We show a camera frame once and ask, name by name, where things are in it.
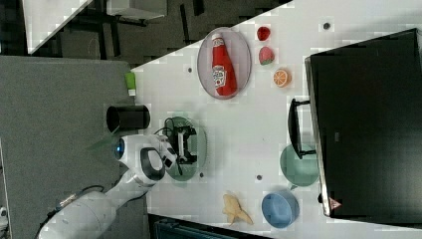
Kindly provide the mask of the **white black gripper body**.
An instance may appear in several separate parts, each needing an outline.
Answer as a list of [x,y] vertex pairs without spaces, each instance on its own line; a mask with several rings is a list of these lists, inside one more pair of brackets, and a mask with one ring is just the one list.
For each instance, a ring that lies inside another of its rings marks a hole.
[[193,126],[176,126],[173,129],[175,143],[177,145],[177,162],[179,164],[193,164],[197,161],[197,156],[193,155],[188,148],[188,139],[196,135]]

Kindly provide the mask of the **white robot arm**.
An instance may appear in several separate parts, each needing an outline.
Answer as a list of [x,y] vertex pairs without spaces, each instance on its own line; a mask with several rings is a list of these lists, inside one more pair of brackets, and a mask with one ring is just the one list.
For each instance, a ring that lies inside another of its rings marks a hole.
[[126,202],[143,196],[167,172],[193,159],[188,144],[196,133],[188,125],[167,127],[163,134],[121,137],[114,151],[127,171],[117,184],[108,191],[87,188],[60,202],[35,239],[99,239]]

